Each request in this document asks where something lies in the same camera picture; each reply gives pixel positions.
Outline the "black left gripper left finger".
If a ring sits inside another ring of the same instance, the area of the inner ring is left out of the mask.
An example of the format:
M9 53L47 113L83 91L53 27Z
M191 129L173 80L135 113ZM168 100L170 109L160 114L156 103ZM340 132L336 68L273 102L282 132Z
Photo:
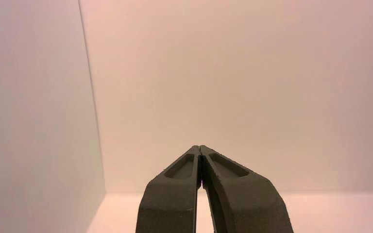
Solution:
M196 232L200 155L200 147L192 146L147 184L138 209L137 233Z

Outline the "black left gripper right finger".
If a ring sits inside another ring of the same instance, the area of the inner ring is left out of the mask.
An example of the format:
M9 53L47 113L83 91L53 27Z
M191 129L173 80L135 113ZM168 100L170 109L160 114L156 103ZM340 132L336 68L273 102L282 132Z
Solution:
M200 152L214 232L293 232L286 204L269 179L205 145Z

